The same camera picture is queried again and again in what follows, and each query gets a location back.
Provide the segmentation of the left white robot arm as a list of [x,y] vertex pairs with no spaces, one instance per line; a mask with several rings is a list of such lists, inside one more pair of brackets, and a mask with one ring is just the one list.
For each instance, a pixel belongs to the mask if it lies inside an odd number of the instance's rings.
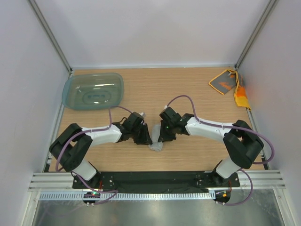
[[57,167],[75,174],[77,182],[83,180],[87,187],[96,188],[102,178],[96,167],[85,160],[89,148],[130,138],[137,145],[152,144],[144,117],[137,112],[107,127],[84,128],[73,123],[50,145],[49,151],[56,159]]

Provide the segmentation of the grey orange towel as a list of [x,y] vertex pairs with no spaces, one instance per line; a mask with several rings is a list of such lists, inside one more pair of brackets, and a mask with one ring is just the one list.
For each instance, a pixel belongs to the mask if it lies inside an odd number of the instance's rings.
[[208,85],[222,95],[234,89],[234,101],[237,107],[251,110],[243,79],[236,70],[224,70],[211,79]]

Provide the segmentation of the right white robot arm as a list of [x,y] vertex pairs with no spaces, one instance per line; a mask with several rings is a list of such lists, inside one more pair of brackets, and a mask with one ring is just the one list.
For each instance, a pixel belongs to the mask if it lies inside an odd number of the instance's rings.
[[242,120],[235,123],[220,123],[203,120],[186,113],[181,116],[171,107],[160,113],[161,125],[158,141],[176,139],[176,135],[201,136],[225,145],[228,158],[221,160],[209,175],[209,183],[224,186],[239,169],[249,169],[261,150],[263,142]]

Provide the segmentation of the teal plastic container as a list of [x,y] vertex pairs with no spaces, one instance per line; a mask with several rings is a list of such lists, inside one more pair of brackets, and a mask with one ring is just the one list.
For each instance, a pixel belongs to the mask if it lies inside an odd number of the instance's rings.
[[70,77],[64,85],[62,104],[76,111],[108,109],[119,105],[124,81],[118,73],[94,73]]

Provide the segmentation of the grey panda towel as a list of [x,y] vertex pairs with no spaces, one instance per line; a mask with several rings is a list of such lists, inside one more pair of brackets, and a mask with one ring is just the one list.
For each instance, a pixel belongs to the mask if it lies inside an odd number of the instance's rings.
[[160,127],[160,124],[156,124],[153,126],[151,132],[152,144],[148,145],[148,147],[155,152],[160,152],[163,148],[163,142],[158,141],[160,136]]

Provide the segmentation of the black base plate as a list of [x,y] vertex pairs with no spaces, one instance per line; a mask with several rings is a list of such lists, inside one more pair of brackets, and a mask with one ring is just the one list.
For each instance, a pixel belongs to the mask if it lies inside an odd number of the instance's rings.
[[75,176],[73,188],[84,187],[106,190],[120,190],[125,186],[171,186],[188,185],[204,188],[240,187],[238,174],[233,173],[228,179],[220,179],[211,171],[141,171],[141,172],[97,172],[90,180]]

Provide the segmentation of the aluminium rail frame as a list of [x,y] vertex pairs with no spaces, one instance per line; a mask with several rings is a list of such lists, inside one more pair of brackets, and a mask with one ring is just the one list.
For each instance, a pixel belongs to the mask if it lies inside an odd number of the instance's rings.
[[[55,51],[57,52],[62,63],[68,71],[69,77],[72,77],[77,70],[77,67],[71,67],[67,61],[63,50],[59,46],[55,35],[53,34],[46,18],[44,17],[40,7],[37,2],[30,0],[29,4],[35,13],[38,21],[41,23],[47,37],[49,38],[51,44],[53,45]],[[239,70],[245,61],[247,55],[255,44],[256,40],[260,36],[265,24],[269,20],[271,14],[277,7],[277,0],[269,0],[264,7],[262,14],[259,17],[256,26],[254,27],[247,43],[245,44],[242,53],[234,64],[225,64],[224,66],[234,68]],[[285,181],[281,176],[281,172],[278,169],[270,169],[269,165],[266,163],[266,154],[261,153],[262,164],[264,165],[264,170],[247,170],[246,172],[238,172],[238,179],[241,181],[240,190],[250,189],[254,190],[273,190],[275,196],[275,201],[279,208],[279,214],[283,219],[285,226],[295,226],[298,224],[296,221],[295,213],[292,211],[292,204],[285,186]],[[36,201],[41,201],[39,199],[40,193],[42,192],[79,192],[88,191],[87,189],[73,189],[71,173],[57,173],[57,172],[47,172],[46,169],[42,173],[34,173],[32,181],[30,183],[29,192],[32,196],[36,197]],[[215,188],[210,188],[209,191],[215,191]]]

